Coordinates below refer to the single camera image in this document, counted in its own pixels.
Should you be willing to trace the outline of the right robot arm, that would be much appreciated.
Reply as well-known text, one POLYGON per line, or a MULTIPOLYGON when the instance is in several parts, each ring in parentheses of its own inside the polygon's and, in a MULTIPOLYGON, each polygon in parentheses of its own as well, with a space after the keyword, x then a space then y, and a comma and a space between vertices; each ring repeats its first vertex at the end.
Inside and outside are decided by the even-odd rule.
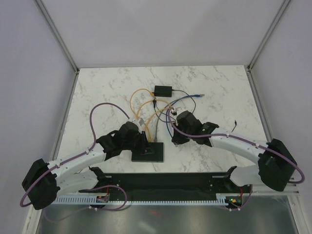
POLYGON ((175 122, 170 123, 174 129, 173 144, 181 145, 193 140, 199 145, 229 151, 253 163, 246 167, 232 166, 226 172, 223 187, 228 192, 254 184, 264 184, 282 192, 297 169, 296 161, 278 139, 270 142, 246 139, 215 123, 201 123, 189 111, 167 111, 167 117, 171 116, 175 116, 175 122))

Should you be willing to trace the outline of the black network switch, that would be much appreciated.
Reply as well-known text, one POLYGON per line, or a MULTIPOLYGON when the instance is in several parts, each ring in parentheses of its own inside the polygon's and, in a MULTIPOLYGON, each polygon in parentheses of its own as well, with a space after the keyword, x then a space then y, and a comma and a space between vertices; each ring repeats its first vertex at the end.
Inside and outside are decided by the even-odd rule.
POLYGON ((132 153, 132 162, 164 162, 164 143, 150 142, 144 153, 132 153))

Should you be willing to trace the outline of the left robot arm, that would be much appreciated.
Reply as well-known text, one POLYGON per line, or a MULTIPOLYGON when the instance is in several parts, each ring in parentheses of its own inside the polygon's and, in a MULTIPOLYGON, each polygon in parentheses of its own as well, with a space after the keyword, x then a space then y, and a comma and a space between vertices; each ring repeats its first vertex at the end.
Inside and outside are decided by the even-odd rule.
POLYGON ((94 142, 86 150, 75 156, 45 162, 42 158, 33 162, 22 187, 25 190, 20 206, 33 206, 42 210, 52 204, 57 197, 83 189, 95 192, 105 190, 107 181, 92 170, 80 170, 107 161, 123 151, 146 153, 149 142, 145 125, 127 121, 118 130, 94 137, 94 142))

